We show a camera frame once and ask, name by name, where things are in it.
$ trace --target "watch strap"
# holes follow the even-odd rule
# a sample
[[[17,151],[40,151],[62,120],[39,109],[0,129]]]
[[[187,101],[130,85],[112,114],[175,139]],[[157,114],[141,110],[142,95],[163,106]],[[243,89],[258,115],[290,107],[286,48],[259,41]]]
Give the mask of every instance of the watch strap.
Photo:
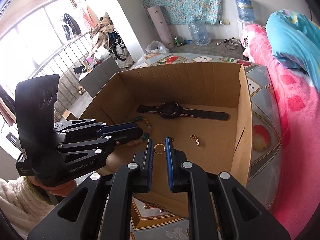
[[[204,119],[213,119],[213,120],[227,120],[229,114],[225,112],[213,112],[213,111],[204,111],[197,109],[183,108],[182,114],[180,116],[191,116]]]
[[[140,105],[137,109],[138,113],[153,113],[158,114],[159,113],[159,106],[144,106]]]

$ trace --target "gold ring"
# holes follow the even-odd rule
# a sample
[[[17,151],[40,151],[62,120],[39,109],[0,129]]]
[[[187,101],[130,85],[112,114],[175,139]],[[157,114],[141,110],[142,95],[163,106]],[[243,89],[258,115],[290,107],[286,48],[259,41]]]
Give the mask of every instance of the gold ring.
[[[157,153],[157,151],[156,151],[156,147],[159,146],[159,145],[161,145],[163,147],[163,152],[161,152],[161,153]],[[154,150],[155,150],[155,154],[161,155],[162,153],[165,152],[165,146],[162,143],[159,143],[159,144],[154,146]]]

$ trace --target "human hand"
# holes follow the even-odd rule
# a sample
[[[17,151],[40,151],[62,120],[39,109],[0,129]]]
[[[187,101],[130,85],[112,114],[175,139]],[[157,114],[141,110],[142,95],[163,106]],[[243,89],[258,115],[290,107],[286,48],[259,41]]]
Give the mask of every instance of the human hand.
[[[36,176],[28,176],[28,178],[33,185],[47,189],[49,190],[50,194],[58,195],[60,197],[68,196],[76,187],[76,181],[74,179],[56,187],[46,187],[38,180]]]

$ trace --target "fluffy white sleeve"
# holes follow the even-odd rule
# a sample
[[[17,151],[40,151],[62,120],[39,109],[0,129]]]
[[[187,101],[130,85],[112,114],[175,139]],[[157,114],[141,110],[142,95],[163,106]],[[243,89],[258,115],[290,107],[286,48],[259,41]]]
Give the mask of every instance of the fluffy white sleeve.
[[[27,239],[28,233],[54,206],[35,189],[27,177],[6,182],[0,179],[0,208],[12,226]]]

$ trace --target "large plastic water bottle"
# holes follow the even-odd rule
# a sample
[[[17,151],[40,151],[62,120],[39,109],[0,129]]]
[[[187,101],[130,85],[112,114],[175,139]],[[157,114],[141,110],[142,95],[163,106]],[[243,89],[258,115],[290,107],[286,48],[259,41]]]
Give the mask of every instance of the large plastic water bottle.
[[[198,20],[196,17],[194,17],[193,21],[188,24],[188,28],[193,43],[195,43],[196,45],[204,46],[208,45],[211,42],[204,21]]]
[[[239,20],[246,23],[254,23],[256,17],[252,6],[252,0],[236,0]]]

